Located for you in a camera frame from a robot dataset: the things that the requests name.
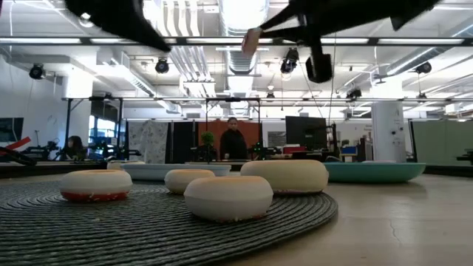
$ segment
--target poster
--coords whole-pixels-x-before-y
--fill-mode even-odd
[[[286,132],[268,132],[268,147],[283,147],[286,145]]]

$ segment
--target teal shallow dish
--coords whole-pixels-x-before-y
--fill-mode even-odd
[[[402,183],[418,177],[425,163],[324,163],[332,183]]]

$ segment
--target person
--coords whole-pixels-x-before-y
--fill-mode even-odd
[[[71,136],[67,139],[67,147],[64,149],[61,160],[83,160],[85,159],[86,152],[82,139],[79,136]]]
[[[230,117],[227,125],[228,130],[220,138],[220,159],[246,160],[247,147],[243,134],[238,130],[238,120]]]
[[[310,47],[321,46],[319,39],[323,35],[388,17],[391,18],[394,30],[399,30],[405,23],[432,9],[438,2],[439,0],[403,0],[397,1],[392,6],[376,8],[374,0],[290,0],[280,13],[259,27],[247,31],[242,51],[246,55],[253,55],[260,37],[303,41]],[[298,16],[301,26],[266,32],[294,16]]]

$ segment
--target orange wall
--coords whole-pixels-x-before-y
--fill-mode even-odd
[[[220,151],[220,138],[227,130],[226,121],[212,121],[208,122],[208,131],[214,133],[215,143],[214,147],[217,149],[217,152]],[[258,123],[249,123],[244,121],[238,121],[238,130],[241,131],[245,137],[246,146],[250,148],[252,145],[255,145],[258,142]],[[199,123],[199,145],[202,145],[202,140],[200,135],[205,132],[205,122]]]

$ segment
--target potted plant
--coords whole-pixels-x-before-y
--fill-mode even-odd
[[[207,148],[205,153],[205,161],[210,163],[212,161],[211,150],[214,150],[214,133],[203,132],[200,135],[200,139],[202,140],[202,144]]]
[[[200,135],[200,139],[202,140],[202,144],[205,146],[214,145],[214,134],[212,132],[203,132]]]

